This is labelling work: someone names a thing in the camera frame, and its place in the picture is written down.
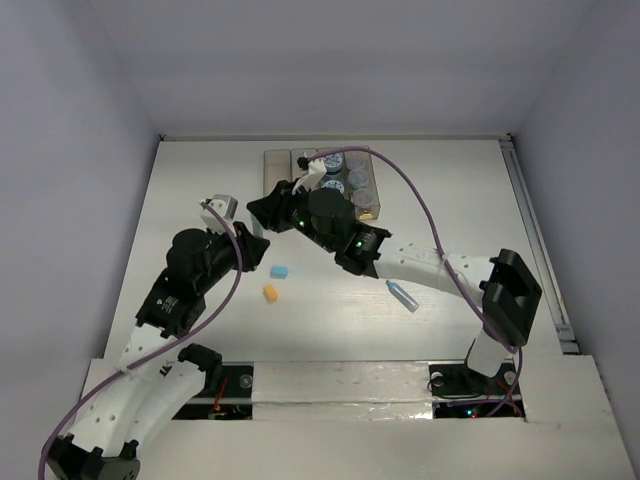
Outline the blue eraser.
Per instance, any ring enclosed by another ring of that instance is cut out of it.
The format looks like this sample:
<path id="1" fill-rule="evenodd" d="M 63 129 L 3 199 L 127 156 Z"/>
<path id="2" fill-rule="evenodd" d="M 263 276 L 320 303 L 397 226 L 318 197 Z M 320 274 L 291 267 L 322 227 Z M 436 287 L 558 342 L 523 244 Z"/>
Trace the blue eraser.
<path id="1" fill-rule="evenodd" d="M 270 269 L 270 277 L 274 279 L 286 279 L 290 275 L 290 270 L 285 266 L 273 266 Z"/>

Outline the orange eraser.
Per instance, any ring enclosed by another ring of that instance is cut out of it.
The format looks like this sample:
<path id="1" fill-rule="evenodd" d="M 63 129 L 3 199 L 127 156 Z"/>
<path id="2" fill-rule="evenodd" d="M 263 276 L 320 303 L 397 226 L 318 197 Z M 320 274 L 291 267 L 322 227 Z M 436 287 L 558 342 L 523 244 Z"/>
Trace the orange eraser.
<path id="1" fill-rule="evenodd" d="M 266 301 L 270 304 L 277 302 L 279 299 L 279 294 L 273 285 L 266 285 L 263 288 L 263 294 Z"/>

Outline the blue label putty jar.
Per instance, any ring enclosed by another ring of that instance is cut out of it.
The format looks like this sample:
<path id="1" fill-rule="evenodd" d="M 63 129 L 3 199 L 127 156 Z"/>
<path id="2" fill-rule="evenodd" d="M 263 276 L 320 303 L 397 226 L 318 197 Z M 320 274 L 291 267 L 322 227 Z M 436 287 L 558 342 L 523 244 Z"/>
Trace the blue label putty jar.
<path id="1" fill-rule="evenodd" d="M 330 189 L 339 192 L 341 195 L 345 193 L 344 184 L 339 180 L 328 180 L 322 184 L 323 189 Z"/>

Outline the clear paper clip jar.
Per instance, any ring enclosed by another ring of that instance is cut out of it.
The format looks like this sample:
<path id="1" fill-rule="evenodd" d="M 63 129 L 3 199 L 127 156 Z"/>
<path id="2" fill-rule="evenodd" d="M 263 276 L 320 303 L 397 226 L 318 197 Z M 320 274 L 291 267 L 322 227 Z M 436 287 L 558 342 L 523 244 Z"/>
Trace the clear paper clip jar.
<path id="1" fill-rule="evenodd" d="M 359 188 L 353 191 L 351 200 L 359 208 L 370 208 L 375 203 L 376 197 L 372 190 Z"/>

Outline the light blue marker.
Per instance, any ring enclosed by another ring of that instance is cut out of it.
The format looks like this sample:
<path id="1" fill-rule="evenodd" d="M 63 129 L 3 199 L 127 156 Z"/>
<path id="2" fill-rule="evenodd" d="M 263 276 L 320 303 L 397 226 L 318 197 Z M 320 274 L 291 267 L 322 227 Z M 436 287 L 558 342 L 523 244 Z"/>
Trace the light blue marker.
<path id="1" fill-rule="evenodd" d="M 410 313 L 415 313 L 418 310 L 419 303 L 397 282 L 386 280 L 385 284 L 389 293 Z"/>

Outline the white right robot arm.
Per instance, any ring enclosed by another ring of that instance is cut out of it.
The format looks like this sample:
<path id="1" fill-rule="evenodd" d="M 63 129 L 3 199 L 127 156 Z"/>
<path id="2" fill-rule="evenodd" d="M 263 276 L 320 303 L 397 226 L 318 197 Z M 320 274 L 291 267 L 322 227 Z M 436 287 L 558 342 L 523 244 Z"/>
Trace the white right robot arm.
<path id="1" fill-rule="evenodd" d="M 354 205 L 335 189 L 308 191 L 287 181 L 247 209 L 269 231 L 297 230 L 351 274 L 407 281 L 470 302 L 482 323 L 460 368 L 470 391 L 491 386 L 507 355 L 528 342 L 542 288 L 513 250 L 493 257 L 441 253 L 357 220 Z"/>

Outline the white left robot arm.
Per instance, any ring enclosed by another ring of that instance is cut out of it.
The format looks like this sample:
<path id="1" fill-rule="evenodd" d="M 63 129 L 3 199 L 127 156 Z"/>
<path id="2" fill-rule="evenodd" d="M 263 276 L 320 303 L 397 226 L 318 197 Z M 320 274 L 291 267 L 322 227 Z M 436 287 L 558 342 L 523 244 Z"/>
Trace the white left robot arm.
<path id="1" fill-rule="evenodd" d="M 190 340 L 205 325 L 206 293 L 229 272 L 255 270 L 269 245 L 241 222 L 174 236 L 113 374 L 46 441 L 40 478 L 47 470 L 58 479 L 138 477 L 151 444 L 186 402 L 222 387 L 221 355 Z"/>

